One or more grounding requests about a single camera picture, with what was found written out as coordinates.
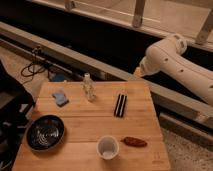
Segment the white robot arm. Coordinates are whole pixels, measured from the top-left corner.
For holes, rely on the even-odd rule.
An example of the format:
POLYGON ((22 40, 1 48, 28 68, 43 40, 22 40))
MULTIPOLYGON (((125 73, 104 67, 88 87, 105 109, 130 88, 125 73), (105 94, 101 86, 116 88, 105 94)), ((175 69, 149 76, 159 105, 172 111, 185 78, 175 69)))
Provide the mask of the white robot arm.
POLYGON ((146 49, 140 72, 143 76, 163 72, 213 106, 213 71, 185 59, 182 54, 186 50, 186 39, 170 34, 146 49))

